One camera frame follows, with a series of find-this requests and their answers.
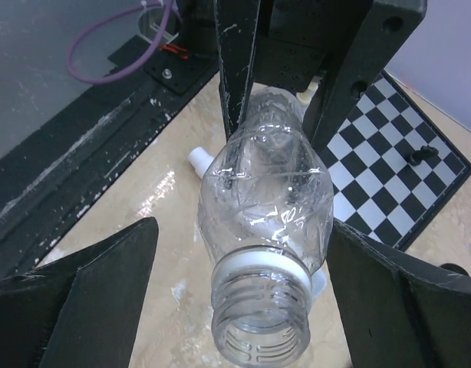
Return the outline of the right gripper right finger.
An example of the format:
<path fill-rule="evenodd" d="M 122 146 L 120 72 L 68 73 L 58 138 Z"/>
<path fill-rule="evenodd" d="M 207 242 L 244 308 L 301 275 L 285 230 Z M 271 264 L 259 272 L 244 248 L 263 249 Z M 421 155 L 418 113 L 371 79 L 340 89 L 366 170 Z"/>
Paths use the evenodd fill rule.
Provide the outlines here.
<path fill-rule="evenodd" d="M 471 367 L 471 277 L 336 220 L 328 270 L 354 367 Z"/>

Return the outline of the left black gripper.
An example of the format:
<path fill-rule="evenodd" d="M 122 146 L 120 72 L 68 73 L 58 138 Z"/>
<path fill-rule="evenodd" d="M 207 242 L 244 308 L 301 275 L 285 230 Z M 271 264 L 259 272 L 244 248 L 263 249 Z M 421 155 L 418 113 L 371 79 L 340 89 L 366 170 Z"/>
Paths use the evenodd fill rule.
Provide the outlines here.
<path fill-rule="evenodd" d="M 321 152 L 413 34 L 426 1 L 180 1 L 183 36 L 219 63 L 226 137 L 245 121 L 253 84 L 303 91 L 322 77 L 304 131 Z"/>

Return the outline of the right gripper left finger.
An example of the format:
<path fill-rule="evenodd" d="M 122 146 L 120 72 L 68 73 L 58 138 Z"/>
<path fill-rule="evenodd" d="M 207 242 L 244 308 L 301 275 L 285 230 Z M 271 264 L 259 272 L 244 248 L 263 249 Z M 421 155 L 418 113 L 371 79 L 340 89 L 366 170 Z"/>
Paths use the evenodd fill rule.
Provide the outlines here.
<path fill-rule="evenodd" d="M 0 367 L 127 367 L 158 235 L 142 218 L 0 281 Z"/>

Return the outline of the clear bottle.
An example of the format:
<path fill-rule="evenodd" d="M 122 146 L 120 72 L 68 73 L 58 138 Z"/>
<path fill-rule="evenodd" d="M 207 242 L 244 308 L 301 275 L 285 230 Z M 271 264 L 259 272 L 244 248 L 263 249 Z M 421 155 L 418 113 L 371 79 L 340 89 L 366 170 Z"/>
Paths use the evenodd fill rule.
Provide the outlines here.
<path fill-rule="evenodd" d="M 252 93 L 245 121 L 203 176 L 198 226 L 214 269 L 211 331 L 242 367 L 285 367 L 309 345 L 312 275 L 333 226 L 334 189 L 288 91 Z"/>

